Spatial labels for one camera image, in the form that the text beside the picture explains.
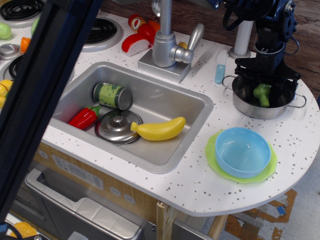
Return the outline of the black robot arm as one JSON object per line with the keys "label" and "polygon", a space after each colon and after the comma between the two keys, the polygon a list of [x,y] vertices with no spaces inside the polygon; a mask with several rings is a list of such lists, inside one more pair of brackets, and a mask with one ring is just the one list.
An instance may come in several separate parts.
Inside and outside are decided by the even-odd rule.
{"label": "black robot arm", "polygon": [[49,0],[0,114],[0,230],[71,71],[100,0]]}

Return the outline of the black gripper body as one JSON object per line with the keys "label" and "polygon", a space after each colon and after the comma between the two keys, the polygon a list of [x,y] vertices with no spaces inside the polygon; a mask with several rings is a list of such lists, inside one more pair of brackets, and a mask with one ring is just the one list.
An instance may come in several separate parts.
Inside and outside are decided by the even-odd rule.
{"label": "black gripper body", "polygon": [[270,85],[279,91],[285,89],[295,91],[298,88],[301,75],[285,63],[284,56],[287,54],[285,46],[275,49],[256,47],[255,50],[256,57],[235,60],[237,75],[253,82]]}

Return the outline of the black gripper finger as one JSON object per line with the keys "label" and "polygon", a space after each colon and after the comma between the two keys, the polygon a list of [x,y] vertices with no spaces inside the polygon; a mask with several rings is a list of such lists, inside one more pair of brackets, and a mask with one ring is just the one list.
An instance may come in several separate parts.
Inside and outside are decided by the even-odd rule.
{"label": "black gripper finger", "polygon": [[289,89],[286,86],[274,84],[269,93],[270,105],[286,105],[289,103]]}
{"label": "black gripper finger", "polygon": [[259,81],[246,76],[241,76],[241,79],[244,90],[243,100],[247,103],[257,103],[258,99],[254,97],[254,89],[259,85]]}

